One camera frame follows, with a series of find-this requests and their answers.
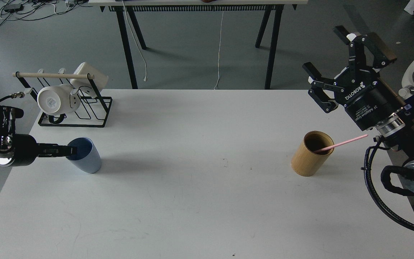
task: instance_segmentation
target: blue cup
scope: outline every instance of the blue cup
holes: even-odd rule
[[[89,138],[82,137],[73,139],[68,143],[68,146],[75,146],[78,148],[76,154],[66,157],[66,159],[70,160],[77,168],[86,173],[93,174],[102,167],[100,154],[98,154],[97,148]]]

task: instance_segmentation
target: dish rack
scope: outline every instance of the dish rack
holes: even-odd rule
[[[42,113],[41,117],[38,120],[40,126],[46,127],[91,127],[91,128],[104,128],[108,116],[110,114],[111,104],[113,103],[113,98],[110,96],[102,96],[97,89],[97,85],[94,82],[94,75],[76,75],[76,74],[63,74],[61,73],[62,69],[58,74],[48,74],[43,73],[42,69],[38,73],[13,73],[13,77],[16,77],[25,88],[31,88],[32,91],[30,95],[33,97],[34,101],[37,104],[38,100],[38,91],[36,88],[32,87],[26,80],[26,78],[36,78],[40,86],[46,87],[51,85],[54,80],[60,80],[61,84],[64,83],[62,79],[67,81],[70,85],[69,79],[87,79],[92,86],[96,98],[92,98],[84,94],[84,92],[79,88],[78,95],[81,105],[74,113],[61,114],[59,116],[47,115]]]

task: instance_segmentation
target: mug handle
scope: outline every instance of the mug handle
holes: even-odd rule
[[[66,118],[66,115],[62,113],[58,118],[55,118],[53,115],[49,115],[48,118],[51,124],[60,124]]]

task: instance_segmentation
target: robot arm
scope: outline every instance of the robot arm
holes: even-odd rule
[[[23,98],[24,92],[8,95],[8,98]],[[30,135],[15,133],[16,118],[23,117],[23,110],[0,105],[0,165],[22,166],[31,164],[36,157],[63,157],[77,153],[73,146],[37,143]]]
[[[304,70],[309,74],[309,96],[325,113],[330,113],[341,105],[362,131],[373,128],[379,131],[381,136],[376,140],[378,144],[369,147],[365,156],[363,170],[368,191],[389,218],[414,230],[412,223],[400,218],[381,201],[370,176],[371,163],[377,149],[395,147],[403,150],[409,159],[402,166],[386,166],[381,173],[381,181],[390,192],[404,196],[414,195],[414,95],[403,101],[381,80],[379,71],[393,63],[396,56],[375,33],[348,33],[343,26],[335,27],[334,31],[348,45],[348,66],[334,79],[329,79],[322,77],[311,62],[303,64]],[[373,54],[371,65],[366,63],[365,47]],[[329,98],[324,90],[334,92],[334,98]],[[404,188],[391,184],[392,173],[401,178]]]

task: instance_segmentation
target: robotiq logo text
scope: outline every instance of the robotiq logo text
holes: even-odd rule
[[[360,82],[360,86],[357,87],[356,89],[354,89],[350,94],[348,94],[347,96],[345,96],[345,99],[346,100],[349,100],[352,96],[354,96],[356,93],[358,93],[363,88],[365,88],[365,85],[363,84],[363,82]]]

